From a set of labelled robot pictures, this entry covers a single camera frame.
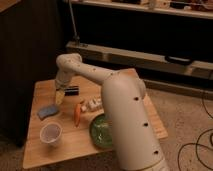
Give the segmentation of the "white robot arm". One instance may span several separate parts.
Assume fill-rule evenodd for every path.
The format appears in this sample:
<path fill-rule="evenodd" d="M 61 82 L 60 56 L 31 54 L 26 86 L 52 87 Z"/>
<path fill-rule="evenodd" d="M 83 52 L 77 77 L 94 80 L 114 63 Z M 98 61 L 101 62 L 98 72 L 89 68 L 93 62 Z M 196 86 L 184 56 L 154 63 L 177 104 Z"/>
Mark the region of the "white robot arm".
<path fill-rule="evenodd" d="M 101 86 L 101 99 L 120 167 L 125 171 L 170 171 L 146 112 L 144 82 L 117 70 L 82 62 L 78 53 L 56 58 L 55 85 L 65 89 L 77 74 Z"/>

